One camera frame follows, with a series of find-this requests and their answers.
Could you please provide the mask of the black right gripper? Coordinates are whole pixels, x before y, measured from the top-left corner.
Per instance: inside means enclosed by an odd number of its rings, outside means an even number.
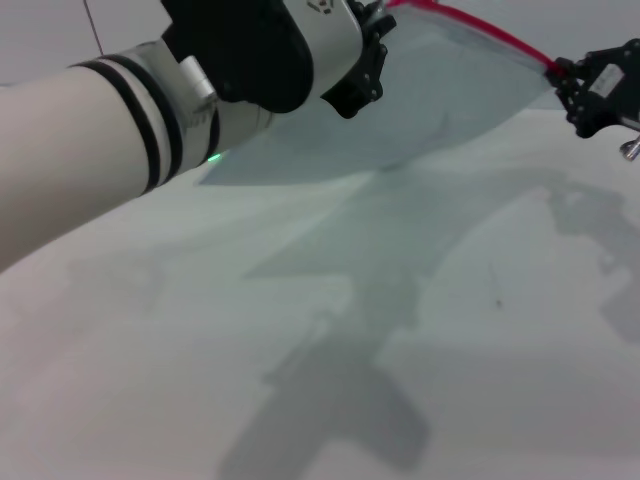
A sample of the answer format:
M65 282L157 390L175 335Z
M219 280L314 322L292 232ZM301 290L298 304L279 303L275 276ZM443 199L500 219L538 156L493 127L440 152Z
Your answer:
M552 71L547 81L581 138L616 125L640 133L640 39L577 60L558 57Z

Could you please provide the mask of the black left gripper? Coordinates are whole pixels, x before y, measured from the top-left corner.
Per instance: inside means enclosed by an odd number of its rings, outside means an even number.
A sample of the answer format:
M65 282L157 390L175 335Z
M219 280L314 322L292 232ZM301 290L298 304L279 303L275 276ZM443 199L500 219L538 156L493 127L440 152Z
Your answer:
M355 117L370 103L383 95L380 82L387 48L380 40L397 26L384 1L365 6L359 0L348 0L360 30L366 26L364 50L354 67L321 98L344 119Z

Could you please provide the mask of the clear red-zip document bag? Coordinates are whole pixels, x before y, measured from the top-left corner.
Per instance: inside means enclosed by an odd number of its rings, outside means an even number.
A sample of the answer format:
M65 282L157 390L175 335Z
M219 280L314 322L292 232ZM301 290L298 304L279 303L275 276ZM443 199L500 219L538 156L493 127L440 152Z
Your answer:
M503 30L433 0L390 3L381 99L344 119L322 100L223 154L206 186L311 184L391 169L460 146L546 92L552 62Z

